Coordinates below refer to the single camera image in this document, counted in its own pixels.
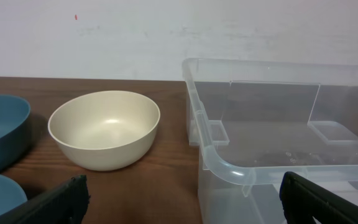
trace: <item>white bowl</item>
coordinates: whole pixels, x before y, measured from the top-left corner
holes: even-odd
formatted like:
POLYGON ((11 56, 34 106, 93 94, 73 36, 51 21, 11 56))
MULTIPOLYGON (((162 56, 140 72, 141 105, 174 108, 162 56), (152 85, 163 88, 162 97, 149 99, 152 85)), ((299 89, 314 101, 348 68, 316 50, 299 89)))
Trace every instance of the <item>white bowl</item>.
POLYGON ((50 135, 75 164, 119 169, 140 159, 153 143, 160 110, 128 91, 102 91, 61 105, 48 122, 50 135))

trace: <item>white wall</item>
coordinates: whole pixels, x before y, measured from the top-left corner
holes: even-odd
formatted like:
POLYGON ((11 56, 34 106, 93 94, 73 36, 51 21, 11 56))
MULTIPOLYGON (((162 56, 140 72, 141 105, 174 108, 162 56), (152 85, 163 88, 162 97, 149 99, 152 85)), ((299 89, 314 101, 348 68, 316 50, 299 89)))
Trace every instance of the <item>white wall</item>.
POLYGON ((187 57, 358 64, 358 1, 0 0, 0 76, 181 80, 187 57))

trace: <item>brown tabletop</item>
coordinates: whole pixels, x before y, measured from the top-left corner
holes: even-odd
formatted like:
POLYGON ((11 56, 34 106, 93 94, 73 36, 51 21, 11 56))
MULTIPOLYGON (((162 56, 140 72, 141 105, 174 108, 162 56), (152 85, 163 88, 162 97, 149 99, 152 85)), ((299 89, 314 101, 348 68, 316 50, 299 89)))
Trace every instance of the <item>brown tabletop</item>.
POLYGON ((0 94, 21 96, 32 107, 34 145, 2 172, 29 198, 85 174, 91 199, 83 223, 201 223, 198 150, 188 145, 184 82, 0 77, 0 94), (96 172, 63 155, 47 131, 47 121, 64 102, 104 90, 148 96, 160 107, 161 120, 143 158, 119 170, 96 172))

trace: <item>transparent storage box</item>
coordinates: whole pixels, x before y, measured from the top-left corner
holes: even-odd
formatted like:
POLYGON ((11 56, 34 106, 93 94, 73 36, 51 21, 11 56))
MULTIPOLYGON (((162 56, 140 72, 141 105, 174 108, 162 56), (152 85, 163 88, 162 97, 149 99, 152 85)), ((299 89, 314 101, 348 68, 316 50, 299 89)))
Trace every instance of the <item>transparent storage box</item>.
POLYGON ((187 59, 204 224, 286 223, 286 171, 358 205, 358 66, 187 59))

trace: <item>black object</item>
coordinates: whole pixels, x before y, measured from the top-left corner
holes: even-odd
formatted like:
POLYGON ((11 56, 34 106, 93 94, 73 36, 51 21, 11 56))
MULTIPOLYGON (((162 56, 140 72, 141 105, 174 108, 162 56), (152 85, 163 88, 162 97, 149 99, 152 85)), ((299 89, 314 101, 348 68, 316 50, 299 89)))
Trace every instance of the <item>black object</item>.
POLYGON ((358 206, 306 180, 286 172, 280 187, 280 200, 288 224, 358 224, 358 206))
POLYGON ((79 175, 0 216, 0 224, 77 224, 88 209, 86 176, 79 175))

